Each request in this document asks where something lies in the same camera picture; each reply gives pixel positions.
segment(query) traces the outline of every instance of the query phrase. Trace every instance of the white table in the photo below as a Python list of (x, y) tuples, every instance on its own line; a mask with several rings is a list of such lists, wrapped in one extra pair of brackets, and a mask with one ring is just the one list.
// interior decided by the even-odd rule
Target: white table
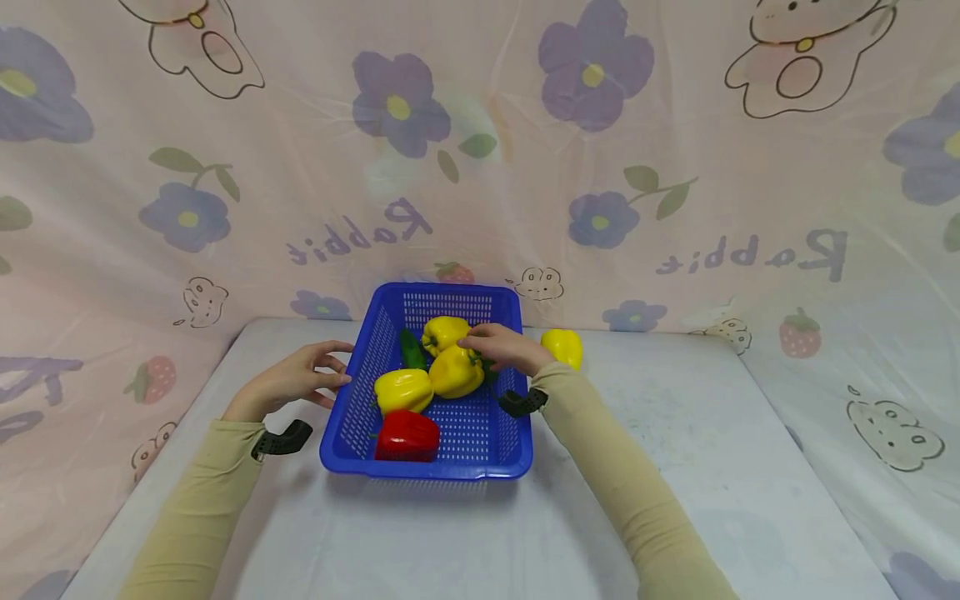
[[(304, 344), (354, 340), (359, 325), (250, 324), (63, 598), (116, 595), (209, 422), (247, 380)], [(660, 466), (741, 598), (896, 600), (725, 342), (580, 335), (585, 373)], [(267, 424), (282, 431), (297, 418), (315, 433), (300, 453), (268, 457), (215, 598), (635, 597), (626, 553), (540, 416), (530, 472), (476, 484), (333, 475), (318, 458), (323, 409), (298, 402)]]

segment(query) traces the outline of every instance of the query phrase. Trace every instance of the mesh basket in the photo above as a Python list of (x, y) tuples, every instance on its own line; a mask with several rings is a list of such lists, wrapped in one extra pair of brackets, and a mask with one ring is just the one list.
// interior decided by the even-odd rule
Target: mesh basket
[(383, 419), (373, 382), (402, 368), (399, 334), (404, 327), (419, 339), (434, 317), (462, 317), (471, 325), (500, 323), (521, 331), (520, 305), (507, 288), (439, 283), (387, 283), (373, 294), (347, 373), (320, 444), (324, 466), (370, 477), (469, 480), (517, 478), (533, 463), (530, 419), (513, 419), (496, 399), (507, 390), (526, 395), (527, 378), (513, 369), (496, 384), (456, 400), (436, 398), (423, 414), (440, 426), (440, 451), (433, 463), (375, 461), (376, 434)]

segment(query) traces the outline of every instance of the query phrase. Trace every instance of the black wrist strap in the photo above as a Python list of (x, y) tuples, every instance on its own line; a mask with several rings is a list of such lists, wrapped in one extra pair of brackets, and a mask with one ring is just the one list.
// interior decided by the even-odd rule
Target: black wrist strap
[(259, 460), (263, 454), (293, 454), (300, 449), (310, 439), (313, 433), (313, 427), (302, 420), (296, 419), (287, 425), (287, 430), (277, 435), (265, 431), (260, 441), (253, 447), (251, 455)]
[(550, 397), (543, 390), (533, 389), (526, 397), (521, 396), (513, 390), (507, 390), (507, 393), (497, 401), (503, 412), (514, 419), (526, 417), (538, 411)]

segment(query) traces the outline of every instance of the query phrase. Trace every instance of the bell pepper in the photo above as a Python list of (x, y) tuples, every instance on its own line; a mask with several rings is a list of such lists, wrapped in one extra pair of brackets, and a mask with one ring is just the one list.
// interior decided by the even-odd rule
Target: bell pepper
[(584, 347), (576, 331), (550, 329), (540, 338), (540, 345), (550, 350), (553, 357), (560, 362), (566, 363), (576, 371), (580, 370), (580, 364), (584, 360)]
[(433, 399), (430, 376), (421, 369), (384, 373), (373, 383), (373, 393), (384, 417), (399, 410), (421, 413)]
[(410, 329), (400, 331), (400, 358), (404, 369), (423, 369), (426, 371), (426, 358), (420, 349), (420, 342)]
[(483, 364), (473, 350), (453, 346), (430, 365), (430, 383), (437, 396), (453, 400), (476, 390), (483, 383)]
[(467, 337), (470, 324), (460, 317), (434, 317), (423, 326), (423, 347), (436, 358), (441, 352), (456, 346), (457, 340)]
[(378, 461), (432, 463), (440, 449), (440, 427), (423, 415), (396, 411), (387, 415), (376, 437)]

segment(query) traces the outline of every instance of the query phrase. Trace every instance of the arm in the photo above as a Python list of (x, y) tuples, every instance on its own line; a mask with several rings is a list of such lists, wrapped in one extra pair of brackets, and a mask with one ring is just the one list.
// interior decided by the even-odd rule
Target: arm
[[(252, 456), (264, 418), (304, 398), (329, 408), (349, 382), (347, 366), (330, 352), (353, 351), (345, 342), (305, 346), (255, 377), (234, 397), (221, 420), (163, 503), (160, 516), (133, 562), (120, 600), (205, 600), (213, 593), (237, 520), (253, 492), (262, 463)], [(315, 372), (326, 367), (335, 372)]]
[(216, 420), (163, 503), (118, 598), (204, 600), (213, 592), (237, 519), (262, 463), (251, 452), (262, 422)]
[(483, 324), (460, 346), (533, 376), (549, 395), (543, 418), (583, 474), (623, 540), (642, 600), (735, 600), (657, 467), (613, 418), (590, 382), (546, 348), (502, 325)]

